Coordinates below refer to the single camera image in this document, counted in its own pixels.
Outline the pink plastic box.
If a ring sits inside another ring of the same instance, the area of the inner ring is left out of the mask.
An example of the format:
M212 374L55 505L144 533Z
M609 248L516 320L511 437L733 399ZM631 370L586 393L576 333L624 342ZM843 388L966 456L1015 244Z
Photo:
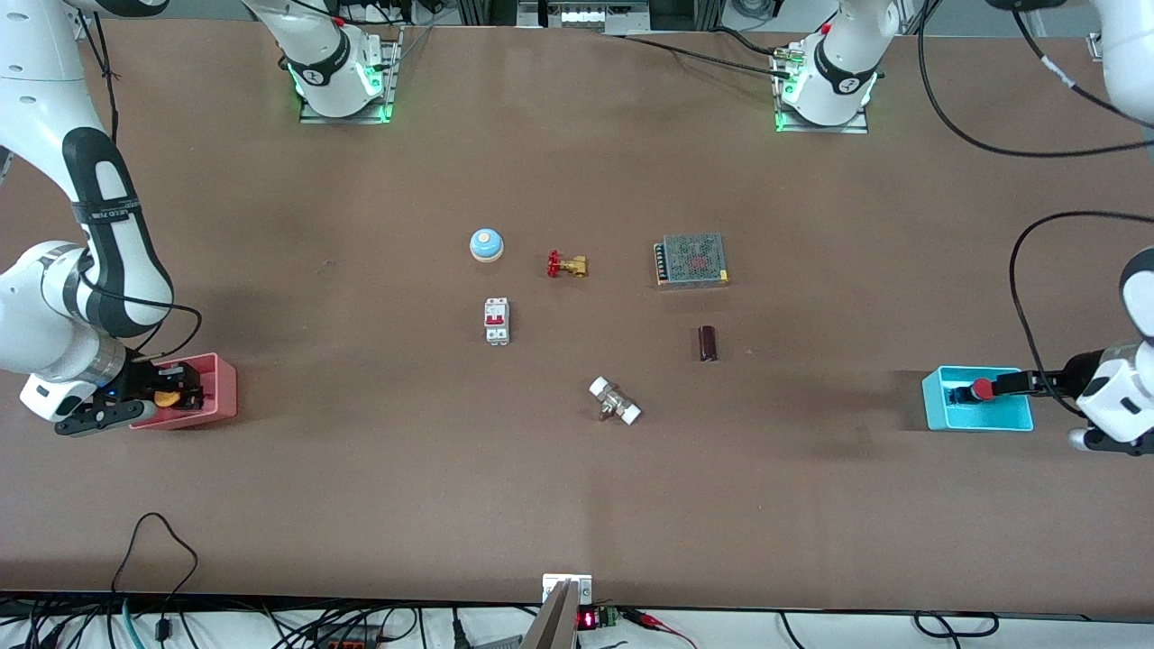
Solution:
M193 370L197 370L198 381L205 391L205 402L201 409L174 410L158 409L152 419L145 422L133 422L132 430L155 430L174 431L188 430L198 425L223 422L237 415L237 370L224 361L217 353L210 352L198 356L170 359L170 361L157 361L157 365L167 370L177 366L178 361L189 364Z

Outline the cyan plastic box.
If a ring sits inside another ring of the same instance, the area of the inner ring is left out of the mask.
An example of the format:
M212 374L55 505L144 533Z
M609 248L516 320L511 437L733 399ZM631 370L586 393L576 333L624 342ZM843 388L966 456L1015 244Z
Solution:
M1017 367L943 365L922 380L926 420L932 431L1029 433L1034 431L1031 400L1027 396L997 396L992 401L957 403L956 388L968 387L977 379L994 379L1018 372Z

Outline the metal mesh power supply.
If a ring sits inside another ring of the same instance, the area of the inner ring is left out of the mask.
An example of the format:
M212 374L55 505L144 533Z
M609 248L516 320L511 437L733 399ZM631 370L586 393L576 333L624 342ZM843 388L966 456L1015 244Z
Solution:
M653 245L658 290L706 290L729 283L721 233L664 234Z

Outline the metal fitting white ends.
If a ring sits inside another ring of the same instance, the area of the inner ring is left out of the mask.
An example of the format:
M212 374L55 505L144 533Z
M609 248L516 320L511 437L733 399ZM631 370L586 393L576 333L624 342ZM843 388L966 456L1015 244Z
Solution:
M589 391L600 404L598 415L600 422L617 418L625 425L632 425L643 415L638 403L628 398L617 383L610 382L605 376L595 378Z

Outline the red clip lead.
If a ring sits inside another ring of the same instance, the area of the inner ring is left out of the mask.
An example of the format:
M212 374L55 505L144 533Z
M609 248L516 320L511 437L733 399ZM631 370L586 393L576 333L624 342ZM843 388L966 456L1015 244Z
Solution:
M687 635L684 635L684 633L681 633L680 631L672 628L670 626L665 624L664 620L660 620L659 617L649 616L649 613L640 611L640 609L638 607L617 607L617 610L619 610L619 616L623 617L625 621L629 621L634 625L638 625L640 628L646 631L664 633L674 637L680 637L680 640L684 641L685 644L690 647L690 649L700 649L700 647L697 646L691 637L688 637Z

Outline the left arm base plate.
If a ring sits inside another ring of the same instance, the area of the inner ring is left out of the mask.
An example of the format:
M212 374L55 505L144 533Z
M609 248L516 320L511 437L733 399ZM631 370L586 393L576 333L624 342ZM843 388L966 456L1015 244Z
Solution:
M876 70L837 69L820 50L779 50L770 57L774 79L774 121L779 133L865 134L865 104Z

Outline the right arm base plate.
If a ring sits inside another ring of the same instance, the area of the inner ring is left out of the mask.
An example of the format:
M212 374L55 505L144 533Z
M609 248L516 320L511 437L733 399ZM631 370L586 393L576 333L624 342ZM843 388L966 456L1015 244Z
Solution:
M343 27L343 33L350 38L351 54L330 77L329 85L300 85L300 77L294 79L301 124L390 122L403 42L384 42L379 33L353 32L351 25Z

